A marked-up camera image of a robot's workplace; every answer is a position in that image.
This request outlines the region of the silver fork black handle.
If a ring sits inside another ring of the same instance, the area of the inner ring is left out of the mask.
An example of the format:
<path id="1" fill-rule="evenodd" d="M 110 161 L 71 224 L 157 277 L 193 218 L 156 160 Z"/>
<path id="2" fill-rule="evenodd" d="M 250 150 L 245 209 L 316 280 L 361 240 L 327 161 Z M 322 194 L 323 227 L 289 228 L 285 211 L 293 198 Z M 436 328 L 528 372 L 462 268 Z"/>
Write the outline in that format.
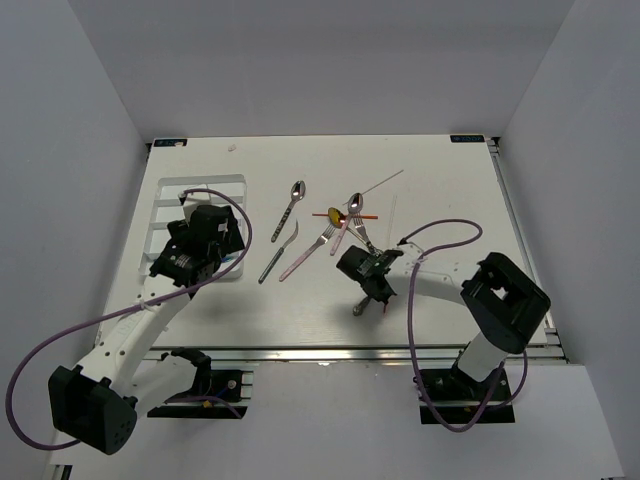
<path id="1" fill-rule="evenodd" d="M 367 296 L 360 300 L 352 309 L 352 315 L 354 317 L 362 316 L 368 305 L 370 304 L 372 298 Z"/>

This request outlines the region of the fork with pink handle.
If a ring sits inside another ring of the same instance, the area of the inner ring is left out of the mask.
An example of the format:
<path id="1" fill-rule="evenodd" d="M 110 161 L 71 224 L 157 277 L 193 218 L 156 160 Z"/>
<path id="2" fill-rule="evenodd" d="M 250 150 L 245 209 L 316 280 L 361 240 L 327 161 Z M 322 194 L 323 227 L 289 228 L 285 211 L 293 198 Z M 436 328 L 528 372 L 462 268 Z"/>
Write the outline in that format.
<path id="1" fill-rule="evenodd" d="M 284 282 L 296 269 L 298 269 L 317 249 L 325 245 L 334 235 L 336 228 L 329 225 L 324 232 L 316 239 L 316 241 L 307 248 L 278 278 L 280 282 Z"/>

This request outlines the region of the knife with teal handle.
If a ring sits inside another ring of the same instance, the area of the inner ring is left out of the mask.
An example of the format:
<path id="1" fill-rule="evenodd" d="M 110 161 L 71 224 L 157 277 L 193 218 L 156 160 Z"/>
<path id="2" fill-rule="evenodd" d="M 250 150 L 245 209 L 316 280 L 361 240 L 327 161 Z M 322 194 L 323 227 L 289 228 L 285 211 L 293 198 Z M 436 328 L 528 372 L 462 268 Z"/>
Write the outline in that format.
<path id="1" fill-rule="evenodd" d="M 260 275 L 260 277 L 258 279 L 258 284 L 262 285 L 265 282 L 265 280 L 269 276 L 270 272 L 273 270 L 273 268 L 275 267 L 277 262 L 280 260 L 280 258 L 284 254 L 284 252 L 287 249 L 287 247 L 289 245 L 291 245 L 296 240 L 296 238 L 298 237 L 298 234 L 299 234 L 299 222 L 298 222 L 298 220 L 296 220 L 295 228 L 294 228 L 293 233 L 289 236 L 289 238 L 287 240 L 285 240 L 283 245 L 276 251 L 276 253 L 272 257 L 272 259 L 270 260 L 270 262 L 268 263 L 268 265 L 266 266 L 266 268 L 264 269 L 264 271 Z"/>

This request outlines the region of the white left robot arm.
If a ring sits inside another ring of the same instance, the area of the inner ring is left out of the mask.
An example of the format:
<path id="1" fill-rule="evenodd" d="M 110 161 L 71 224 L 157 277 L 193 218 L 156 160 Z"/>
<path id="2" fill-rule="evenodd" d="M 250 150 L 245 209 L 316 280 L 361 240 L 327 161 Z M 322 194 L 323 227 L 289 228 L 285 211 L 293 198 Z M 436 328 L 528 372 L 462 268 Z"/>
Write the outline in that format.
<path id="1" fill-rule="evenodd" d="M 195 285 L 245 248 L 229 205 L 187 207 L 169 223 L 170 239 L 151 265 L 135 312 L 73 368 L 58 367 L 48 381 L 56 429 L 104 454 L 118 452 L 139 417 L 171 398 L 199 399 L 211 390 L 211 359 L 178 347 L 140 371 L 147 352 L 169 322 L 195 296 Z"/>

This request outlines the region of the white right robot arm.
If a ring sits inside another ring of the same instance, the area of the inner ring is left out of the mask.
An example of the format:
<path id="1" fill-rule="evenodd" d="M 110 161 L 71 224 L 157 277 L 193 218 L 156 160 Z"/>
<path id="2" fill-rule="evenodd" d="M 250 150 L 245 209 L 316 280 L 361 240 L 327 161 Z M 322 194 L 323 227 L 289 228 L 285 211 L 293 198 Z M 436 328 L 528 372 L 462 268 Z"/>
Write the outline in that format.
<path id="1" fill-rule="evenodd" d="M 388 305 L 395 296 L 407 301 L 407 334 L 412 351 L 417 347 L 414 327 L 419 296 L 464 306 L 479 332 L 461 350 L 448 372 L 423 374 L 429 394 L 442 398 L 472 399 L 490 388 L 510 355 L 526 351 L 550 309 L 550 298 L 512 260 L 491 252 L 477 264 L 458 262 L 434 265 L 432 254 L 445 245 L 420 251 L 403 243 L 381 253 L 350 247 L 337 269 L 356 282 L 365 298 Z"/>

